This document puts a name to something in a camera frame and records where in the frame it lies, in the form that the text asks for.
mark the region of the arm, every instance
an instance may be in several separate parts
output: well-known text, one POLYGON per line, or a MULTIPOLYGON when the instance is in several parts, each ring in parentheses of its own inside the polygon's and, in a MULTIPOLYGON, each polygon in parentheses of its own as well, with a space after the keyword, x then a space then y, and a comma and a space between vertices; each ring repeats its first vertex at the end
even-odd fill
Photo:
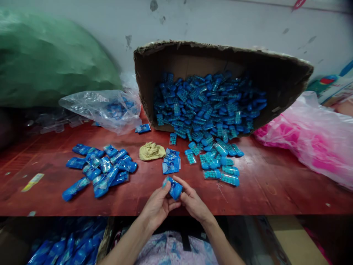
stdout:
POLYGON ((190 215, 194 217, 197 221, 199 221, 202 227, 204 228, 206 234, 208 235, 208 238, 210 239, 210 243, 212 245, 218 263, 221 265, 244 265, 245 263, 229 244, 213 214, 207 208, 206 204, 197 195, 196 191, 181 178, 173 176, 173 179, 183 185, 184 192, 181 194, 180 199, 183 205, 185 205, 185 208, 190 213, 190 215))
POLYGON ((154 191, 140 216, 99 265, 135 263, 140 251, 168 213, 181 206, 180 202, 166 198, 170 188, 171 183, 168 181, 164 188, 154 191))

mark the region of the white wall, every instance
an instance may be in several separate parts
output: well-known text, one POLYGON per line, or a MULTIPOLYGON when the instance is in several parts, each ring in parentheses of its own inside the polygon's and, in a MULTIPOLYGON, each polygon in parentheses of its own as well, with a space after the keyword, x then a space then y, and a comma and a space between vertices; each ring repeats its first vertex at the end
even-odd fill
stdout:
POLYGON ((338 74, 353 59, 353 19, 330 11, 234 0, 0 0, 0 6, 69 18, 92 33, 123 71, 133 51, 157 39, 263 46, 310 61, 313 77, 338 74), (127 36, 131 35, 130 46, 127 36))

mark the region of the pink plastic bag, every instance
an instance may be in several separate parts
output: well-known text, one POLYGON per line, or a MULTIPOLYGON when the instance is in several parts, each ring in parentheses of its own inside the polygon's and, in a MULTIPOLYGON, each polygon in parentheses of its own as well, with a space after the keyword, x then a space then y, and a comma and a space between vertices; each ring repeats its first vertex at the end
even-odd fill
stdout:
POLYGON ((353 191, 353 117, 318 104, 307 91, 254 132, 265 146, 289 149, 299 161, 353 191))

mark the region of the hand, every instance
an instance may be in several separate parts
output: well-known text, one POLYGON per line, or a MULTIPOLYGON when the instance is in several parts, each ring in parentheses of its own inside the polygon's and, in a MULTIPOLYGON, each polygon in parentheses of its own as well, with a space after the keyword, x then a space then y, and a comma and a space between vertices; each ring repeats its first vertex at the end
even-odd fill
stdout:
POLYGON ((214 216, 206 204, 197 195, 196 191, 181 178, 173 176, 173 179, 184 187, 184 192, 180 195, 180 200, 189 214, 201 224, 211 221, 214 216))
POLYGON ((156 189, 148 199, 140 215, 146 220, 148 228, 153 232, 163 223, 170 211, 181 206, 181 202, 167 198, 170 188, 171 183, 168 181, 164 188, 156 189))

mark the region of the person's left hand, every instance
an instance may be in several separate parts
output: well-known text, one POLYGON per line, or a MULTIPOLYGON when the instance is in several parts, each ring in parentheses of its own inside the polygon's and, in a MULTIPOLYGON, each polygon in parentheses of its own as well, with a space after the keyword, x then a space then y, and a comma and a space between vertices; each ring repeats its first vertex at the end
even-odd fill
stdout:
POLYGON ((170 188, 171 183, 167 181, 164 188, 156 189, 140 214, 140 217, 146 220, 148 227, 153 232, 167 218, 170 211, 181 206, 181 202, 176 202, 174 199, 166 197, 170 188))

